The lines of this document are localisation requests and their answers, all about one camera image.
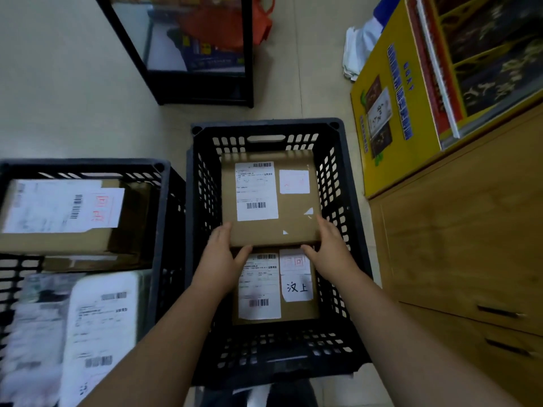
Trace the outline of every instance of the plastic crate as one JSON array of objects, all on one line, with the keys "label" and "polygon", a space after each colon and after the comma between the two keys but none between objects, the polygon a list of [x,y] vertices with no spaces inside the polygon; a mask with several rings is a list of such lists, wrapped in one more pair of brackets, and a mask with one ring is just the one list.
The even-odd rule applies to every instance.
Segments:
[{"label": "plastic crate", "polygon": [[[187,153],[186,287],[211,230],[221,224],[221,154],[310,149],[322,216],[334,222],[371,276],[343,122],[336,118],[195,124]],[[267,136],[266,141],[258,141]],[[370,362],[337,289],[316,274],[320,318],[232,326],[232,295],[221,302],[193,385],[236,389],[350,374]]]},{"label": "plastic crate", "polygon": [[[184,290],[185,234],[179,229],[185,226],[185,181],[170,162],[159,159],[6,159],[0,160],[0,204],[10,180],[36,178],[118,178],[145,181],[158,189],[151,197],[150,231],[144,242],[153,249],[149,251],[153,272],[144,333],[148,332]],[[41,272],[42,262],[43,257],[0,254],[1,358],[24,276]]]}]

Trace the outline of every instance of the red bag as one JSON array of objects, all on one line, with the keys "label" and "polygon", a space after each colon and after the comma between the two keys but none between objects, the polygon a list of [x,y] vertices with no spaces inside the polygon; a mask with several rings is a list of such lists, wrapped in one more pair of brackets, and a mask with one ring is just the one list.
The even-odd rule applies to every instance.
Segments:
[{"label": "red bag", "polygon": [[[265,11],[260,0],[253,0],[253,44],[259,46],[268,39],[272,29],[269,15],[273,12],[275,0]],[[202,43],[227,50],[243,49],[242,11],[240,8],[203,5],[179,18],[181,30]]]}]

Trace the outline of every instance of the person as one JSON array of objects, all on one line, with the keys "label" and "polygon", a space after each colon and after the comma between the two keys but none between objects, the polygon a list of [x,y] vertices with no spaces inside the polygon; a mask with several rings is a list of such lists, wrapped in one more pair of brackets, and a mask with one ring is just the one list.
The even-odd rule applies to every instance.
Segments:
[{"label": "person", "polygon": [[[520,406],[407,316],[357,267],[337,228],[318,221],[319,251],[302,249],[342,295],[396,407]],[[245,246],[234,258],[230,229],[230,223],[214,229],[190,287],[81,407],[183,405],[215,310],[237,285],[252,250]]]}]

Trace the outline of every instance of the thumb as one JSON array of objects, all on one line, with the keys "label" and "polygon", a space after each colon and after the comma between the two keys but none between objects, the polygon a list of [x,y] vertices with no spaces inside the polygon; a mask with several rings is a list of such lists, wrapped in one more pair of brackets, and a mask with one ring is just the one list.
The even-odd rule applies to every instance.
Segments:
[{"label": "thumb", "polygon": [[316,262],[316,251],[309,247],[308,245],[301,246],[301,249],[303,250],[303,253],[315,264]]},{"label": "thumb", "polygon": [[245,263],[247,262],[247,259],[249,257],[249,254],[253,251],[253,246],[244,246],[234,259],[234,262],[236,263],[236,266],[241,270],[243,266],[245,266]]}]

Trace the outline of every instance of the drawer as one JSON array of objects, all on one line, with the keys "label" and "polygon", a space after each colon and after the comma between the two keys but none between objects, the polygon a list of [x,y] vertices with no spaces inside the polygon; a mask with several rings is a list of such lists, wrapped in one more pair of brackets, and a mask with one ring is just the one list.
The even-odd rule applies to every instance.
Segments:
[{"label": "drawer", "polygon": [[541,125],[540,106],[371,200],[398,301],[543,336]]},{"label": "drawer", "polygon": [[541,405],[543,338],[409,304],[401,306],[445,346],[522,404]]}]

